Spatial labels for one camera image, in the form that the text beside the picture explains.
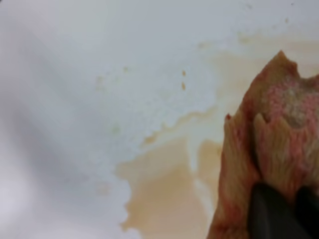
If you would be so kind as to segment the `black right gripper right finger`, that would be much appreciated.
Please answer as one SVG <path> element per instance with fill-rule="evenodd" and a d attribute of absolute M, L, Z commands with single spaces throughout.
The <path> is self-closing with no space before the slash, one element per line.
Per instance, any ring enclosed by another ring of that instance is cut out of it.
<path fill-rule="evenodd" d="M 295 213 L 309 234 L 319 233 L 319 197 L 310 188 L 302 187 L 297 192 Z"/>

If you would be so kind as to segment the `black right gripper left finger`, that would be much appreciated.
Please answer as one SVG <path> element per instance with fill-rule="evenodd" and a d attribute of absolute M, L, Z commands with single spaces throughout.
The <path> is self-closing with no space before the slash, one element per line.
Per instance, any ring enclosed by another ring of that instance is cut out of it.
<path fill-rule="evenodd" d="M 314 239 L 299 223 L 295 205 L 291 206 L 277 190 L 267 184 L 256 184 L 249 205 L 251 239 Z"/>

